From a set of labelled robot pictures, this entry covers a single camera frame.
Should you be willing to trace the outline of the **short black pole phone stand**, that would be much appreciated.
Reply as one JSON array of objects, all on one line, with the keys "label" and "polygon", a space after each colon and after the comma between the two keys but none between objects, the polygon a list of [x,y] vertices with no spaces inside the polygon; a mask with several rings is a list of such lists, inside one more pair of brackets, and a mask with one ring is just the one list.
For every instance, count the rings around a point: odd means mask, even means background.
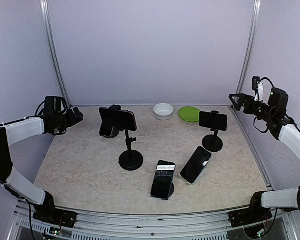
[{"label": "short black pole phone stand", "polygon": [[214,134],[206,135],[202,140],[203,147],[210,152],[216,153],[219,152],[223,148],[223,141],[220,137],[218,137],[219,130],[210,129]]}]

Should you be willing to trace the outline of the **purple edged black phone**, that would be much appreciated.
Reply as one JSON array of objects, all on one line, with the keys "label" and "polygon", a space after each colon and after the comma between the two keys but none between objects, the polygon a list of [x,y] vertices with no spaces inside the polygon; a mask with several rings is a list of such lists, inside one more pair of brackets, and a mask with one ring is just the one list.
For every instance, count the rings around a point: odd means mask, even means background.
[{"label": "purple edged black phone", "polygon": [[136,117],[132,111],[100,107],[99,113],[105,125],[114,127],[118,131],[135,132],[137,130]]}]

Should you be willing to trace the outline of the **tall black pole phone stand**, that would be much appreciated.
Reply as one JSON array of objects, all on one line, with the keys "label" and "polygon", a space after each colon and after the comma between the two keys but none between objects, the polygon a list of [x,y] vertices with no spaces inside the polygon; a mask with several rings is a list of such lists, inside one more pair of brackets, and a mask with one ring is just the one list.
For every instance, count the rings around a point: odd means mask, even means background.
[{"label": "tall black pole phone stand", "polygon": [[[110,109],[122,110],[119,105],[112,105]],[[129,136],[129,130],[123,130],[125,132],[125,144],[127,150],[124,151],[119,157],[119,165],[126,171],[135,171],[139,169],[144,162],[143,156],[137,150],[132,150],[132,143],[137,140],[136,137]]]}]

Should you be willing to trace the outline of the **blue edged black phone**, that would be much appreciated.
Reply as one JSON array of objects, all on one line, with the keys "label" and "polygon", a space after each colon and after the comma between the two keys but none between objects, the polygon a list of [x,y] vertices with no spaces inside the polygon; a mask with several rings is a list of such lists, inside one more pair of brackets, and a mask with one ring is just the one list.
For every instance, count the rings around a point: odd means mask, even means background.
[{"label": "blue edged black phone", "polygon": [[166,189],[169,189],[173,183],[175,170],[175,163],[164,160],[158,161],[150,191],[152,197],[162,199]]}]

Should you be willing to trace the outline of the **dark round base phone stand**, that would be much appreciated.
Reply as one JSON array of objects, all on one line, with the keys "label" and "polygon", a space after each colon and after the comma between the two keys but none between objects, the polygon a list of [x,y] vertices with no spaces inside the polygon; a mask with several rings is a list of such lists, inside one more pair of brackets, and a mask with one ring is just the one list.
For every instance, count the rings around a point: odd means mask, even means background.
[{"label": "dark round base phone stand", "polygon": [[169,189],[166,189],[162,197],[163,200],[168,200],[175,192],[175,185],[172,183]]}]

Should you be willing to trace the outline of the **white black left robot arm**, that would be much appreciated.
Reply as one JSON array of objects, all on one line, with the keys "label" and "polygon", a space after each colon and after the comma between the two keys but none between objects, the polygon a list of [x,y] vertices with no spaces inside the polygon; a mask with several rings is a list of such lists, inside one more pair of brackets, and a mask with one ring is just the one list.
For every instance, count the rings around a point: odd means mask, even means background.
[{"label": "white black left robot arm", "polygon": [[45,134],[62,136],[68,128],[82,122],[83,113],[78,107],[70,108],[61,96],[47,96],[32,116],[0,124],[0,184],[18,198],[34,206],[47,221],[60,218],[53,196],[36,187],[16,170],[11,159],[10,147]]}]

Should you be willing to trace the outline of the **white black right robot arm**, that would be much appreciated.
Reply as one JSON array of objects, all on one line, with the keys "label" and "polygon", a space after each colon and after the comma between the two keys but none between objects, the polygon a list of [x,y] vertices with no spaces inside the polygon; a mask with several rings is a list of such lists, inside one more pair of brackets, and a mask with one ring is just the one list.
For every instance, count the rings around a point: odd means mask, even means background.
[{"label": "white black right robot arm", "polygon": [[[300,161],[300,129],[296,122],[287,116],[289,96],[284,90],[273,87],[267,104],[244,93],[230,94],[229,99],[236,111],[244,108],[243,112],[246,115],[253,115],[257,120],[266,122],[265,132],[269,131]],[[300,211],[300,186],[254,193],[245,216],[250,222],[256,222],[265,214],[266,209],[271,208]]]}]

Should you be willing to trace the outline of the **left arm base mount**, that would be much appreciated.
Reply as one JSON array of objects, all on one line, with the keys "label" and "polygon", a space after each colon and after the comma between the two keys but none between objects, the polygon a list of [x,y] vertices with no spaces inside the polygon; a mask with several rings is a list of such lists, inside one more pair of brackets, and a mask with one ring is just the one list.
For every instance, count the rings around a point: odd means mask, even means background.
[{"label": "left arm base mount", "polygon": [[77,213],[56,208],[52,214],[36,211],[33,218],[44,223],[73,229],[77,220]]}]

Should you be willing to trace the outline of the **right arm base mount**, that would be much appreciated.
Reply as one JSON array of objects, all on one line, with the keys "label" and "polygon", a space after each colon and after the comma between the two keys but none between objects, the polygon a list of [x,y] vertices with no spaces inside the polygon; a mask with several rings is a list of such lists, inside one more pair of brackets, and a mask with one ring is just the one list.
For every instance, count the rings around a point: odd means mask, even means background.
[{"label": "right arm base mount", "polygon": [[231,211],[228,214],[232,228],[241,227],[265,221],[272,218],[270,209],[262,209],[257,212],[251,211],[250,208]]}]

